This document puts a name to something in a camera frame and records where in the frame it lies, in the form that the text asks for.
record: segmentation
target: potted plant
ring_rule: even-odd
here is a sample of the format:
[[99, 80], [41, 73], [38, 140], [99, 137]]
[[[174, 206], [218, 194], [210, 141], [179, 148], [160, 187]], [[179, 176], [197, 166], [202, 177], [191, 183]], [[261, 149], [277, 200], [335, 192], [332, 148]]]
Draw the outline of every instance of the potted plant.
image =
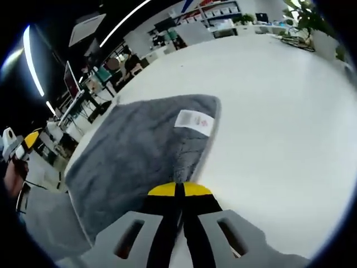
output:
[[254, 16], [251, 14], [244, 14], [240, 21], [242, 25], [252, 25], [254, 22]]
[[316, 6], [310, 1], [297, 0], [294, 4], [291, 0], [284, 0], [293, 10], [284, 9], [287, 17], [292, 18], [292, 12], [297, 12], [298, 23], [296, 29], [307, 31], [306, 42], [313, 40], [313, 46], [320, 56], [328, 60], [334, 60], [338, 42], [335, 33], [327, 21], [318, 13]]
[[242, 24], [242, 25], [249, 25], [253, 24], [254, 22], [254, 16], [251, 14], [244, 14], [241, 17], [234, 17], [232, 18], [232, 21], [234, 24]]

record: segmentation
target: led light strip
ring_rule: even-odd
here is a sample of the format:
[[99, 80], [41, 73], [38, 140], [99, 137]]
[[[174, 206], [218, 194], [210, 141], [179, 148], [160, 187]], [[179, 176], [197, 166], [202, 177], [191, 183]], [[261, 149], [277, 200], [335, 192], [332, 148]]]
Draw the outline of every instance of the led light strip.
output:
[[49, 101], [46, 102], [46, 105], [49, 107], [49, 109], [51, 110], [51, 112], [54, 114], [54, 116], [56, 116], [56, 112], [55, 110], [53, 109], [52, 105], [50, 104]]
[[38, 92], [40, 92], [41, 97], [45, 95], [44, 90], [38, 80], [37, 74], [35, 72], [35, 66], [33, 65], [32, 56], [31, 56], [31, 49], [30, 49], [30, 26], [27, 26], [26, 30], [23, 33], [23, 47], [25, 48], [25, 55], [28, 68], [30, 70], [31, 76], [35, 85], [37, 87]]
[[17, 60], [18, 57], [21, 56], [22, 52], [23, 52], [23, 48], [16, 50], [14, 53], [8, 56], [1, 68], [6, 68], [9, 65], [11, 65], [15, 60]]
[[137, 6], [135, 9], [133, 9], [129, 14], [127, 14], [127, 16], [122, 19], [120, 21], [120, 23], [118, 23], [116, 25], [116, 27], [114, 29], [112, 29], [112, 31], [108, 34], [108, 36], [103, 40], [103, 42], [99, 45], [99, 47], [102, 47], [107, 41], [108, 39], [114, 34], [114, 32], [127, 20], [129, 19], [135, 12], [137, 12], [140, 8], [142, 8], [143, 6], [145, 6], [148, 2], [150, 2], [151, 0], [145, 0], [144, 2], [142, 2], [139, 6]]

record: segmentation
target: fabric label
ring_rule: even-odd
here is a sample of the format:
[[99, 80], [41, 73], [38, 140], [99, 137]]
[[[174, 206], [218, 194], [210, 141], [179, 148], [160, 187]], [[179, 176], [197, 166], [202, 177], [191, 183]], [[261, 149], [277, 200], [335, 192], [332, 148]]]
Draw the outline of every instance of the fabric label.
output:
[[214, 118], [205, 113], [181, 110], [177, 116], [175, 127], [187, 127], [209, 137], [213, 129], [213, 124]]

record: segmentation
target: gray towel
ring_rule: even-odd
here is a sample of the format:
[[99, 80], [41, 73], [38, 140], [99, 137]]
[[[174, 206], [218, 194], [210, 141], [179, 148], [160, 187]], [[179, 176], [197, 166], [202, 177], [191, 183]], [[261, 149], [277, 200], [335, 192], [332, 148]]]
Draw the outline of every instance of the gray towel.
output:
[[192, 179], [212, 135], [174, 127], [183, 109], [217, 119], [220, 102], [183, 95], [116, 106], [73, 164], [66, 185], [90, 243], [127, 211], [139, 209], [152, 188]]

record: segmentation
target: person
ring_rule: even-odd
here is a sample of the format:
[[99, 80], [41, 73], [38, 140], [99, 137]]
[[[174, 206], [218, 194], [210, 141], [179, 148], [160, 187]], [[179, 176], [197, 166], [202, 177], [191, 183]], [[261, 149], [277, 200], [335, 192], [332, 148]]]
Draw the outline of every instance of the person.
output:
[[109, 81], [112, 83], [115, 91], [119, 92], [119, 90], [123, 87], [123, 86], [120, 87], [120, 85], [124, 84], [123, 73], [121, 72], [120, 69], [119, 60], [117, 58], [110, 58], [105, 63], [105, 66], [112, 75]]
[[126, 47], [123, 51], [124, 54], [128, 55], [127, 60], [125, 61], [124, 67], [126, 70], [126, 75], [124, 76], [125, 81], [133, 79], [135, 75], [142, 71], [141, 61], [139, 57], [135, 54], [132, 54], [130, 49]]
[[23, 186], [23, 182], [26, 179], [26, 175], [28, 173], [28, 163], [25, 161], [21, 161], [21, 164], [24, 165], [26, 174], [21, 175], [21, 173], [16, 169], [15, 161], [18, 160], [10, 160], [7, 165], [5, 176], [4, 176], [4, 184], [5, 188], [8, 192], [9, 197], [12, 200], [16, 200]]

